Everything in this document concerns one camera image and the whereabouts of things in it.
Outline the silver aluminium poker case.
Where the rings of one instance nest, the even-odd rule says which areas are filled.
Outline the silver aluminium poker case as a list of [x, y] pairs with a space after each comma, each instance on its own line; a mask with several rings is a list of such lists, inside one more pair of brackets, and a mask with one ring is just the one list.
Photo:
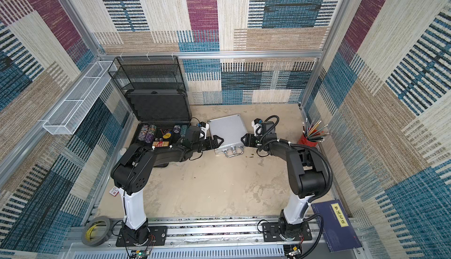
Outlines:
[[212, 136], [222, 138], [223, 143], [215, 150], [217, 155], [227, 158], [240, 156], [244, 153], [244, 144], [241, 138], [247, 134], [243, 119], [239, 114], [208, 121]]

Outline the dark grey poker case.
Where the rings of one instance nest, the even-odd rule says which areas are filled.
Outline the dark grey poker case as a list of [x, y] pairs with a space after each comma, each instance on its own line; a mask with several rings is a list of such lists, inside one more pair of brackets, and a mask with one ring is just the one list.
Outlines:
[[[178, 90], [159, 90], [151, 92], [149, 90], [135, 91], [126, 97], [139, 124], [134, 133], [132, 143], [141, 146], [153, 147], [152, 144], [138, 141], [137, 137], [142, 125], [156, 125], [157, 131], [154, 141], [168, 141], [169, 146], [176, 143], [181, 135], [174, 134], [174, 125], [190, 125], [191, 111], [186, 92]], [[172, 139], [164, 140], [163, 135], [172, 131]]]

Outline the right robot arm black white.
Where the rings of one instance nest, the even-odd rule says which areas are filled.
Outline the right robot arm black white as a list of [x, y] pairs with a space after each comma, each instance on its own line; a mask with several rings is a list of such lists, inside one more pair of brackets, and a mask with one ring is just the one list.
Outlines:
[[292, 143], [277, 137], [276, 126], [280, 118], [272, 115], [265, 120], [251, 122], [254, 133], [245, 134], [241, 141], [246, 147], [254, 147], [257, 153], [266, 152], [279, 157], [287, 164], [291, 195], [278, 220], [284, 239], [291, 240], [305, 230], [312, 202], [326, 195], [332, 187], [333, 172], [327, 158], [316, 148]]

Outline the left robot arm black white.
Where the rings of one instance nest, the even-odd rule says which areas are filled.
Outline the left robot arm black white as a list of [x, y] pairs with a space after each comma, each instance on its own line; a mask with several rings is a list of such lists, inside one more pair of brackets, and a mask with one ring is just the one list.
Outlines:
[[144, 211], [143, 189], [153, 168], [170, 162], [184, 162], [193, 153], [218, 149], [224, 139], [207, 135], [208, 127], [188, 127], [185, 136], [166, 147], [130, 145], [111, 171], [111, 178], [119, 189], [124, 211], [121, 236], [125, 245], [142, 246], [150, 242], [148, 218]]

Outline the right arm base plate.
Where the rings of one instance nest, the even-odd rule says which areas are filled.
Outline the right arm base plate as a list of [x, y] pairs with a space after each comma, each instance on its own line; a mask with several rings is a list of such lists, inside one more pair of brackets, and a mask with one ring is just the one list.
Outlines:
[[284, 224], [264, 221], [258, 225], [265, 242], [310, 241], [312, 234], [307, 222], [301, 224]]

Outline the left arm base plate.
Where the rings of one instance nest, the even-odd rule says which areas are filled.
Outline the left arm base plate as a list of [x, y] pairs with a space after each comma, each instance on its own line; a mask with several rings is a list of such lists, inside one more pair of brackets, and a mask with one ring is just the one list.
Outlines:
[[167, 226], [141, 227], [137, 230], [124, 226], [120, 229], [116, 247], [164, 246], [166, 236]]

